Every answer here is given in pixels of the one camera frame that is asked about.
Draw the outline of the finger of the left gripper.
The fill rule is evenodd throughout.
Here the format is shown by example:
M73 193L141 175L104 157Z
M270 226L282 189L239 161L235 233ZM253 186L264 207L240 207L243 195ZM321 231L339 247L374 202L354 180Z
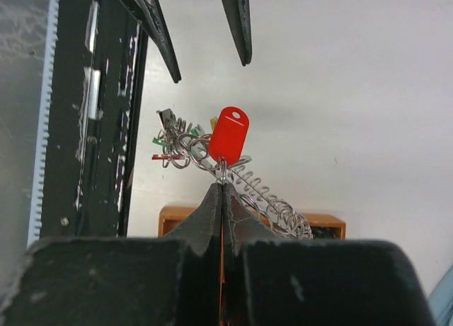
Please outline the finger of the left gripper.
M251 63L253 48L249 0L221 0L241 64Z
M181 81L178 61L159 0L120 2L157 46L173 82Z

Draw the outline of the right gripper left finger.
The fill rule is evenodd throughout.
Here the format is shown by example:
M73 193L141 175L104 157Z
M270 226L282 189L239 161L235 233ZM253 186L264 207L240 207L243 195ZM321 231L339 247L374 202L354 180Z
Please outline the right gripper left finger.
M222 187L160 238L44 238L1 300L2 325L217 325Z

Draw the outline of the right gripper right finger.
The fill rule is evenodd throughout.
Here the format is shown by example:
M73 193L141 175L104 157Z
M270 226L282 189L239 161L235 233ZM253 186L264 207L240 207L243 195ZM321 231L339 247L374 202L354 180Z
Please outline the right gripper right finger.
M294 240L223 187L224 301L231 325L433 325L405 253L382 240Z

